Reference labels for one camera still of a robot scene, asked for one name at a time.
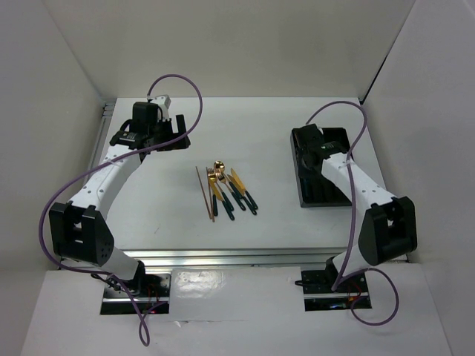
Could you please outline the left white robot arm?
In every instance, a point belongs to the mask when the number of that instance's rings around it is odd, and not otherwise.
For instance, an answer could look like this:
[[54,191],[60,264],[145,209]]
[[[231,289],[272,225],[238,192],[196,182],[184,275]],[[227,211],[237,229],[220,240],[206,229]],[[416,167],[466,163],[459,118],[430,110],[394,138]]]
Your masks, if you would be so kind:
[[67,203],[56,202],[49,210],[54,253],[111,272],[131,296],[142,294],[160,280],[146,274],[143,262],[115,247],[106,219],[119,191],[145,159],[146,148],[170,151],[190,146],[184,135],[185,119],[182,115],[170,118],[170,103],[167,95],[135,102],[131,119],[111,138],[103,160],[105,167]]

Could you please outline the gold spoon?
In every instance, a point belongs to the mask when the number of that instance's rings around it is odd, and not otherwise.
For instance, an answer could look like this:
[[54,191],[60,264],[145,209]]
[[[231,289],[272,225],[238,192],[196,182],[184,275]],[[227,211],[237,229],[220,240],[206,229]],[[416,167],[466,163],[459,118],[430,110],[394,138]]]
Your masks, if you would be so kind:
[[213,164],[213,169],[216,175],[223,174],[226,169],[226,166],[222,161],[215,161]]

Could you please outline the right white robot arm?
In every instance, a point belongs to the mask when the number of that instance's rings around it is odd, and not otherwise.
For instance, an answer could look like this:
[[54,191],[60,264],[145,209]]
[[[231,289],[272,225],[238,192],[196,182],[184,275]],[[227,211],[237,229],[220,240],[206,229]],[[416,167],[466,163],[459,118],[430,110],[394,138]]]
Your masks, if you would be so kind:
[[290,141],[301,207],[352,209],[353,241],[349,251],[326,261],[327,288],[342,290],[357,271],[416,250],[413,201],[390,193],[357,166],[345,129],[305,125],[292,129]]

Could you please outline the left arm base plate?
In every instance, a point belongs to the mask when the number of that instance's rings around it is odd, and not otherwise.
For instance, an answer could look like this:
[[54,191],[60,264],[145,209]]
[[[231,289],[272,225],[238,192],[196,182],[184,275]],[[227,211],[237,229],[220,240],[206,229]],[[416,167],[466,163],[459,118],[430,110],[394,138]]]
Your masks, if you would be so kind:
[[[142,314],[168,314],[170,308],[171,274],[155,274],[139,290],[129,289]],[[112,278],[105,279],[100,314],[130,315],[135,309],[124,288]]]

